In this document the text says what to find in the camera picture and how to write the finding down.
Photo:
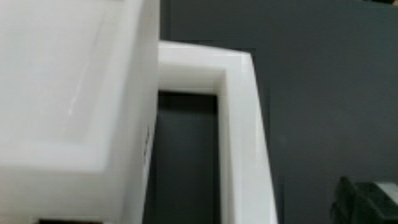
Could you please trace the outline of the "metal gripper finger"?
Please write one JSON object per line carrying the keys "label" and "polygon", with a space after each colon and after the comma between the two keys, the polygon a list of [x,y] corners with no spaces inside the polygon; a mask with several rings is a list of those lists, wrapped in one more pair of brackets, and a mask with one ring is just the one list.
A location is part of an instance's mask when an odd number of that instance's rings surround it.
{"label": "metal gripper finger", "polygon": [[398,224],[398,184],[339,179],[330,206],[332,224]]}

